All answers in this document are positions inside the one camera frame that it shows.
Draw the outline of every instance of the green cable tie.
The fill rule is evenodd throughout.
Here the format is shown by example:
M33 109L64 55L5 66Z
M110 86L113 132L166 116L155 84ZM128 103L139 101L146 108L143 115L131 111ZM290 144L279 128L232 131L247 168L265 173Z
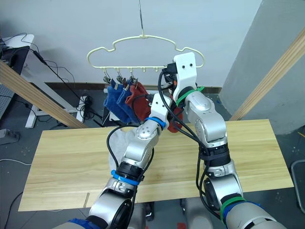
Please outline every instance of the green cable tie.
M179 106L179 103L180 103L183 99L185 99L189 94L191 94L191 93L193 93L193 92L195 92L195 91L201 92L203 89L204 89L204 87L198 87L196 90L192 89L192 90L186 92L186 93L183 94L180 98L177 99L177 102L176 102L177 106Z
M222 205L221 208L220 208L220 220L221 220L221 222L222 222L223 224L225 224L225 223L224 223L224 217L223 217L223 215L224 215L224 209L225 209L227 206L229 206L230 204L232 204L232 203L234 203L234 202L236 202L236 201L239 201L239 200L246 201L246 200L245 200L244 198L242 198L242 197L233 197L233 198L228 199L227 201L225 201L225 202L223 203L223 205Z

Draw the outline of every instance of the white hanger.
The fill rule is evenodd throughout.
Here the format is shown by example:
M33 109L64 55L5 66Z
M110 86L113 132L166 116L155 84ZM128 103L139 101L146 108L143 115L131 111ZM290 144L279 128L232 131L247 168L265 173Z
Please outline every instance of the white hanger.
M135 69L135 68L142 69L143 72L145 72L146 69L149 69L149 68L154 69L156 72L159 71L159 69L164 68L164 66L95 66L95 65L91 64L90 56L91 56L92 53L94 53L94 52L96 52L98 50L103 49L103 50L105 50L107 52L113 52L113 51L116 50L115 45L117 43L119 43L119 42L123 42L123 41L127 41L127 40L132 40L132 39L146 39L146 38L155 38L155 39L159 39L159 40L170 42L170 43L172 43L174 45L175 50L178 51L178 52L183 52L184 50L190 50L190 51L196 52L196 53L198 53L202 57L202 60L203 60L202 64L199 65L199 66L196 66L196 68L201 68L201 67L204 66L205 57L204 57L204 55L200 51L198 51L196 49L193 49L193 48L190 48L190 47L184 47L182 49L178 49L176 43L174 41L172 41L172 40L169 40L169 39L164 38L164 37L158 37L158 36L153 36L153 35L145 35L144 28L143 28L143 21L142 21L142 12L141 12L140 0L139 0L139 10L140 10L140 19L141 19L142 34L139 35L139 36L125 37L125 38L118 39L118 40L116 40L116 41L114 41L112 43L113 48L110 49L110 50L105 48L105 47L99 47L99 48L96 48L96 49L92 49L87 54L87 60L88 60L89 64L93 68L100 68L100 69L102 69L104 71L104 73L106 73L107 69L109 69L109 68L115 69L117 72L119 72L120 69L128 69L131 73L133 72L133 69Z

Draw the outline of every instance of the wooden plank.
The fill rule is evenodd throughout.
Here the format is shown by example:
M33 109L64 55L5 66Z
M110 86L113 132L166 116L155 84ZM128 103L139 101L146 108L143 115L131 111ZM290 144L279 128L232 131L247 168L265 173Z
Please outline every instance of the wooden plank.
M65 125L72 128L87 127L23 79L3 61L0 61L0 82Z
M230 154L244 192L293 186L268 120L226 124ZM19 211L82 208L85 203L90 207L111 176L106 146L111 130L43 131ZM198 145L193 140L163 131L136 201L199 196L195 185L197 155Z
M289 69L305 54L305 29L303 29L295 41L290 45L282 57L275 63L268 74L258 86L246 98L243 104L231 117L231 121L242 119L289 71Z

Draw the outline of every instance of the white cloth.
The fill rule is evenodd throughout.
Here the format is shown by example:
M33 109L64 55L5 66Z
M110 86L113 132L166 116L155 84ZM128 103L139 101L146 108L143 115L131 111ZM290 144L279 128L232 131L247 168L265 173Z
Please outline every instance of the white cloth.
M126 151L127 145L134 139L136 128L130 131L123 131L122 129L116 130L109 138L109 145L113 154L115 155L118 163L121 163L122 157ZM116 170L116 165L114 159L109 153L109 168L111 170Z

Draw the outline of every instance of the gray wall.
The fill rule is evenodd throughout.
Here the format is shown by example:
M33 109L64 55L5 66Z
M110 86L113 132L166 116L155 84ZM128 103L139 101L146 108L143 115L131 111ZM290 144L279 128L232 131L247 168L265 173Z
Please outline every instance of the gray wall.
M222 86L252 24L261 0L142 0L146 34L194 47L206 56L198 83ZM0 0L2 36L34 34L43 57L69 68L77 82L103 83L103 72L87 63L91 49L141 33L137 0ZM92 55L99 65L159 65L172 61L173 45L158 40L133 40L117 52ZM57 78L41 63L29 64L46 82ZM61 70L65 78L69 75ZM116 77L115 71L109 71ZM122 72L130 76L127 70ZM144 84L157 84L153 70L135 75Z
M305 26L305 1L264 0L220 93L233 114ZM276 134L305 125L305 56L244 119L269 118Z

